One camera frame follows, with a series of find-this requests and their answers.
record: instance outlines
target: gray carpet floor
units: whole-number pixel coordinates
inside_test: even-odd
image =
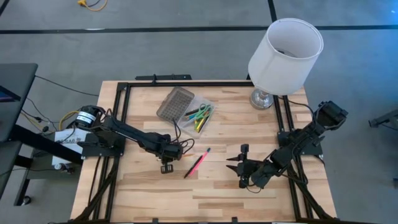
[[[393,0],[274,0],[278,18],[316,26],[398,24]],[[266,0],[112,0],[90,12],[75,0],[10,0],[0,30],[94,29],[173,26],[269,25]],[[91,93],[103,80],[137,75],[191,74],[194,79],[245,79],[264,31],[123,34],[0,35],[0,63],[34,62],[37,75]],[[326,172],[338,216],[344,220],[396,223],[398,133],[368,120],[398,109],[398,30],[321,31],[325,48],[305,83],[310,106],[333,100],[349,112],[347,122],[326,133]],[[96,104],[96,98],[36,79],[30,91],[44,115]],[[24,109],[36,114],[27,102]],[[34,130],[24,119],[19,124]],[[25,147],[21,154],[29,155]],[[0,200],[1,223],[65,222],[78,179],[35,180],[34,202],[13,207],[22,173],[12,173]]]

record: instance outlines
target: white lamp shade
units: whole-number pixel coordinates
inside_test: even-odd
[[[280,19],[269,26],[250,59],[250,78],[267,93],[292,94],[303,86],[322,50],[322,36],[313,25]]]

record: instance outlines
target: black desk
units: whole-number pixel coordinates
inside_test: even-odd
[[[26,128],[16,124],[25,99],[33,84],[37,64],[35,63],[13,63],[0,64],[0,85],[20,96],[20,101],[0,103],[0,198],[7,181],[11,174],[10,171],[14,165],[27,168],[22,181],[19,193],[14,205],[22,205],[27,186],[30,179],[47,179],[43,177],[46,172],[29,172],[30,169],[48,169],[51,168],[52,155],[82,165],[81,155],[59,143],[49,140],[40,134],[33,133]],[[41,158],[28,158],[18,155],[22,144],[32,146],[47,152],[48,154]],[[64,173],[50,171],[50,176],[65,175]]]

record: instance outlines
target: pink highlighter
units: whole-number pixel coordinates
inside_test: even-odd
[[[195,170],[198,169],[199,165],[201,164],[201,162],[205,159],[205,157],[207,156],[207,154],[210,152],[210,148],[208,148],[206,150],[206,152],[204,153],[204,155],[201,157],[201,159],[199,160],[199,162],[196,164],[196,166],[191,170],[191,172],[188,174],[188,176],[190,177]]]

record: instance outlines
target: white label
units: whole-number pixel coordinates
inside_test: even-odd
[[[83,116],[77,116],[77,118],[76,118],[76,119],[79,119],[79,120],[81,120],[81,121],[86,121],[87,123],[91,124],[91,120],[90,120],[90,119],[88,119],[88,118],[86,118],[86,117],[83,117]]]
[[[86,112],[79,112],[79,115],[82,115],[82,116],[85,116],[85,117],[87,117],[87,118],[89,118],[89,119],[92,119],[93,121],[95,121],[95,117],[93,116],[93,115],[91,115],[91,114],[89,114],[89,113],[86,113]]]

